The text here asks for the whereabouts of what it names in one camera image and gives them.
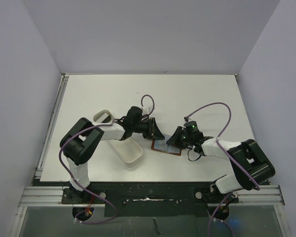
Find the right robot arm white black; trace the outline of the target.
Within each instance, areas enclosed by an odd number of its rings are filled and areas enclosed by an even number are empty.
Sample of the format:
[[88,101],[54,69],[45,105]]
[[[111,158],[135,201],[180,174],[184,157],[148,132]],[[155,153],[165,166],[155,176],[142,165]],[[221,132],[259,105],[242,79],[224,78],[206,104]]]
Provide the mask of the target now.
[[195,121],[186,122],[183,127],[178,126],[166,144],[180,149],[191,148],[201,156],[230,161],[233,172],[218,178],[210,189],[210,197],[216,202],[226,198],[229,192],[255,189],[276,173],[255,140],[230,142],[204,136]]

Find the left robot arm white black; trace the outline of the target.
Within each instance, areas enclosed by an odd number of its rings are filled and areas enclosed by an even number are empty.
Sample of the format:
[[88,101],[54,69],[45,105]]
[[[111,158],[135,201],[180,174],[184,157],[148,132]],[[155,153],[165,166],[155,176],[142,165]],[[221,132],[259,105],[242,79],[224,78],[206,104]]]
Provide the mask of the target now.
[[80,203],[90,199],[90,179],[88,161],[92,158],[101,141],[123,142],[134,133],[141,134],[146,140],[164,140],[157,126],[152,110],[147,113],[140,107],[132,106],[125,116],[114,118],[103,110],[94,116],[94,122],[80,118],[60,142],[59,161],[70,175],[73,197]]

